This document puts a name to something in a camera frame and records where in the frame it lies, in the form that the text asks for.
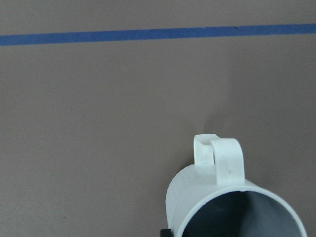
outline gray surface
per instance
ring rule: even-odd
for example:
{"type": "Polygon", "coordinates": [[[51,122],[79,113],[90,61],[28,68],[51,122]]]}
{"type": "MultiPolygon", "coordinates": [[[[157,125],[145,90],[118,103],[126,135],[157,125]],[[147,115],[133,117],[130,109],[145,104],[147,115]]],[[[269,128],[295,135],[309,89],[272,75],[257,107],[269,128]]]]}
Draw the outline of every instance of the gray surface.
{"type": "MultiPolygon", "coordinates": [[[[312,23],[316,2],[1,1],[0,34],[312,23]]],[[[193,136],[316,235],[315,35],[0,48],[0,236],[158,236],[193,136]]]]}

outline blue tape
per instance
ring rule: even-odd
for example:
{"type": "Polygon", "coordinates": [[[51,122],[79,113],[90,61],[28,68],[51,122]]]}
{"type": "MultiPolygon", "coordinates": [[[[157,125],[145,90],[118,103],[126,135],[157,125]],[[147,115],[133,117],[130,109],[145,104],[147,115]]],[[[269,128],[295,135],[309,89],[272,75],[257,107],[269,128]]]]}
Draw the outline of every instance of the blue tape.
{"type": "Polygon", "coordinates": [[[0,36],[0,46],[121,40],[315,34],[316,24],[196,27],[0,36]]]}

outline blue line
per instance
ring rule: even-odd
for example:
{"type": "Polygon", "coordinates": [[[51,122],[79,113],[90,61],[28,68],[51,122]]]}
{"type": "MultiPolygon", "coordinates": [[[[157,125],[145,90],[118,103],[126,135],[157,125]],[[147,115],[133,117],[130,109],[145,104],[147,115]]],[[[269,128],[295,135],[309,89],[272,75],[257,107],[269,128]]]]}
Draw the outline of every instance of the blue line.
{"type": "Polygon", "coordinates": [[[315,34],[316,24],[196,27],[0,36],[0,46],[122,40],[315,34]]]}

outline white mug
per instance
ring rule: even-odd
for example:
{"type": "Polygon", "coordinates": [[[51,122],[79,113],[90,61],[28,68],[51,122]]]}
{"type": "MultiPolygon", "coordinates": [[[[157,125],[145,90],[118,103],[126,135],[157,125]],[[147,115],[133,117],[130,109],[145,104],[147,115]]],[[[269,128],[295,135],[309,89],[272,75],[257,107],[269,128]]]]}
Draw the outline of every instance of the white mug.
{"type": "Polygon", "coordinates": [[[171,181],[166,195],[174,237],[306,237],[283,199],[245,180],[236,139],[194,137],[195,163],[171,181]]]}

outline white handle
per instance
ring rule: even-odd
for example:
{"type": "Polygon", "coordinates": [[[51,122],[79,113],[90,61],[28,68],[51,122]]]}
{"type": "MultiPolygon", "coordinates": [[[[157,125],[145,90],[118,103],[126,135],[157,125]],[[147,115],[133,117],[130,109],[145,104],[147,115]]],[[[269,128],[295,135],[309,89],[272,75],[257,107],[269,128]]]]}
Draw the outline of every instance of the white handle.
{"type": "Polygon", "coordinates": [[[195,165],[214,165],[218,185],[245,181],[242,150],[234,138],[219,138],[215,134],[196,135],[194,162],[195,165]]]}

